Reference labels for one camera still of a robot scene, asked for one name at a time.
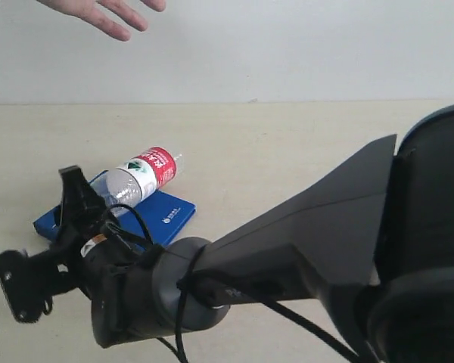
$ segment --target black cable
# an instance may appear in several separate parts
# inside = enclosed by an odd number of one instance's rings
[[[152,241],[148,228],[145,224],[143,218],[139,215],[136,210],[126,204],[114,204],[110,206],[107,211],[104,213],[104,217],[110,212],[111,209],[116,207],[122,207],[128,209],[136,218],[137,222],[141,226],[141,230],[143,231],[145,238],[149,241]],[[282,304],[278,303],[277,301],[270,299],[267,296],[257,293],[255,290],[244,286],[242,283],[236,281],[233,277],[224,274],[220,271],[203,271],[193,273],[195,263],[197,262],[198,258],[201,256],[202,252],[204,251],[204,247],[200,248],[197,253],[195,254],[194,258],[190,261],[188,266],[187,272],[185,273],[184,278],[179,281],[178,287],[180,289],[180,297],[179,303],[177,307],[176,313],[176,321],[175,321],[175,342],[176,342],[176,349],[175,347],[170,344],[164,338],[157,338],[164,346],[166,346],[180,361],[180,363],[188,363],[188,359],[185,353],[185,347],[183,345],[182,339],[182,326],[183,326],[183,316],[185,314],[185,307],[187,305],[187,298],[190,290],[191,283],[198,278],[211,278],[213,280],[218,281],[221,284],[229,286],[231,288],[236,289],[237,291],[243,293],[246,296],[249,296],[252,300],[263,304],[264,306],[268,307],[269,309],[277,312],[278,314],[284,316],[285,318],[291,320],[295,324],[300,325],[311,334],[318,337],[324,343],[326,343],[329,347],[331,347],[335,352],[343,356],[349,363],[366,363],[364,362],[355,352],[345,346],[340,340],[333,337],[329,332],[320,328],[317,324],[313,323],[312,321],[304,318],[303,316],[297,314],[293,310],[283,306]]]

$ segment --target robotic arm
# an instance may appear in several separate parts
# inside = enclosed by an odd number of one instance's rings
[[[395,149],[373,141],[217,242],[166,249],[118,233],[81,169],[62,169],[57,242],[0,254],[0,283],[22,323],[79,288],[104,348],[206,330],[233,305],[319,299],[360,362],[454,363],[454,106]]]

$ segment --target white bottle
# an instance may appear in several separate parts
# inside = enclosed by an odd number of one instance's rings
[[[183,164],[181,153],[174,154],[170,149],[150,147],[137,157],[99,176],[91,186],[104,198],[107,206],[124,203],[134,207],[182,172]],[[115,216],[126,212],[124,208],[112,210]]]

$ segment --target table surface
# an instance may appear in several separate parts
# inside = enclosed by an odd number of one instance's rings
[[[164,190],[197,204],[179,237],[214,241],[323,175],[373,139],[454,100],[303,104],[0,106],[0,252],[45,249],[33,220],[61,197],[58,169],[86,176],[153,145],[179,148],[185,172]],[[287,304],[337,334],[316,301]],[[217,327],[185,335],[191,363],[344,361],[263,306],[234,307]],[[74,291],[39,324],[13,321],[0,290],[0,362],[175,362],[157,341],[95,345],[89,301]]]

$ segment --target blue box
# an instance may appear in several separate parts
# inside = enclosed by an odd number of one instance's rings
[[[145,221],[153,242],[167,246],[194,215],[196,207],[193,203],[171,194],[155,191],[150,197],[140,202],[135,210]],[[50,242],[55,241],[58,233],[53,211],[54,208],[33,223],[36,232]],[[118,219],[121,228],[143,237],[139,223],[131,212],[121,215]]]

